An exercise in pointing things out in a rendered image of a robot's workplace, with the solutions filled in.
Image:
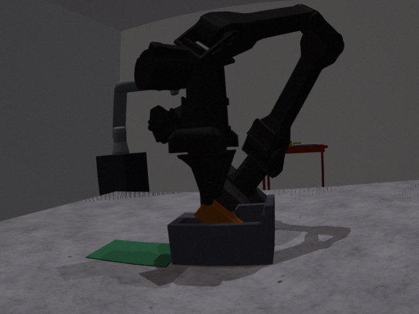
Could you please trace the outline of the orange l-shaped part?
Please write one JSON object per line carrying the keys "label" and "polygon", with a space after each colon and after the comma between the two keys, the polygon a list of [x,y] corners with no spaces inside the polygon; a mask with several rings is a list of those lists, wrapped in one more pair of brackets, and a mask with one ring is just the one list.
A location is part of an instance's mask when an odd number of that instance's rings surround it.
{"label": "orange l-shaped part", "polygon": [[213,200],[212,205],[204,205],[198,208],[194,214],[202,223],[230,223],[243,222],[224,206]]}

